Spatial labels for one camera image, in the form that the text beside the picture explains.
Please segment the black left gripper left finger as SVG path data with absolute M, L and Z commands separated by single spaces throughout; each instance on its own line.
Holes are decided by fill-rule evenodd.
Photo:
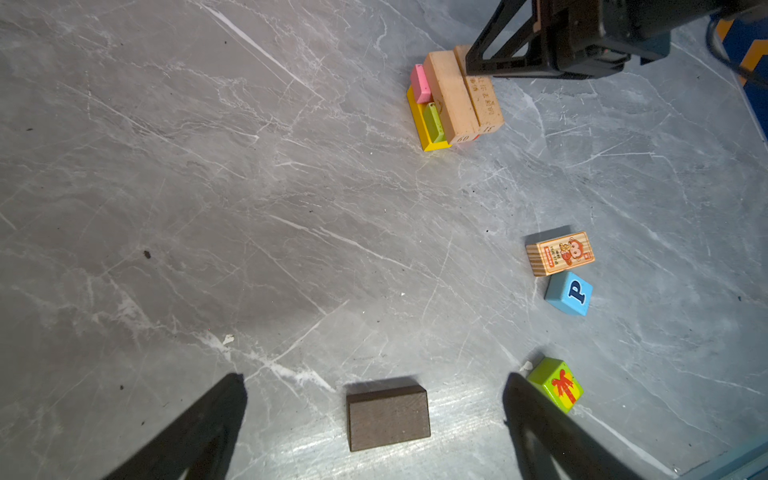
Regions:
M 247 405 L 241 374 L 229 373 L 109 479 L 224 479 Z

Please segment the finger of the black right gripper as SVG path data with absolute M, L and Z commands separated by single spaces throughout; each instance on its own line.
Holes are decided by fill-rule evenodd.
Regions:
M 539 1 L 502 0 L 465 55 L 468 75 L 532 77 L 542 72 Z

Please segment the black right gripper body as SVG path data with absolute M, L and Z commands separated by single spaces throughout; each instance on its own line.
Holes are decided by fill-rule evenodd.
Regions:
M 702 17 L 761 19 L 765 1 L 538 1 L 545 78 L 586 80 L 619 73 L 637 57 L 667 57 L 671 31 Z

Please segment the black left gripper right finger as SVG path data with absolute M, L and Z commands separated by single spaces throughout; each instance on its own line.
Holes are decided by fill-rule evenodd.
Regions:
M 524 479 L 638 479 L 567 414 L 513 372 L 503 393 L 506 425 Z

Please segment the engraved long wood block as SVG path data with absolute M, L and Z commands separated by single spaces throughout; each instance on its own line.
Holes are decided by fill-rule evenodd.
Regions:
M 491 78 L 470 75 L 466 67 L 466 55 L 470 45 L 458 45 L 453 49 L 468 95 L 479 124 L 479 135 L 498 131 L 505 123 Z

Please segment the plain long wood block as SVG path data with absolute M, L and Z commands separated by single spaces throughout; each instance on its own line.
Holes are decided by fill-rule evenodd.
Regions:
M 454 53 L 430 52 L 423 65 L 446 141 L 457 145 L 479 135 L 479 124 Z

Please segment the pink wood block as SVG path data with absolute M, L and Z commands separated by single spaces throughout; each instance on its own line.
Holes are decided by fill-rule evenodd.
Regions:
M 422 64 L 416 64 L 413 67 L 410 83 L 413 98 L 417 104 L 428 104 L 432 101 L 432 91 Z

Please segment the lime green long block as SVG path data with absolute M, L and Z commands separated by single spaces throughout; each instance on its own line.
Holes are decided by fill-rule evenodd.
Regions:
M 437 107 L 434 102 L 422 104 L 423 119 L 428 135 L 432 143 L 441 143 L 446 141 L 444 127 L 440 119 Z

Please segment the yellow wood block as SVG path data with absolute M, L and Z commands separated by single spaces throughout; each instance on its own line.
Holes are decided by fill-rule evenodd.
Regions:
M 451 148 L 452 145 L 447 141 L 441 143 L 432 143 L 428 139 L 424 119 L 422 104 L 417 104 L 413 98 L 411 87 L 407 91 L 407 100 L 412 113 L 414 124 L 418 133 L 422 150 L 425 152 Z

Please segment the blue letter P cube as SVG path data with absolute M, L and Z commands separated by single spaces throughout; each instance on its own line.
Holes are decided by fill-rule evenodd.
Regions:
M 550 277 L 545 300 L 566 314 L 586 316 L 593 290 L 590 283 L 572 271 L 563 271 Z

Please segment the dark brown wood block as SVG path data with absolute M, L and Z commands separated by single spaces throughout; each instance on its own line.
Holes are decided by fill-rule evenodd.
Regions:
M 420 385 L 354 393 L 346 404 L 351 452 L 431 436 L 428 393 Z

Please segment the monkey picture wood block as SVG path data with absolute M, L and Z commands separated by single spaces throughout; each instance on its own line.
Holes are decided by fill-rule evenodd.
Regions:
M 586 232 L 527 245 L 526 253 L 535 277 L 551 276 L 596 260 Z

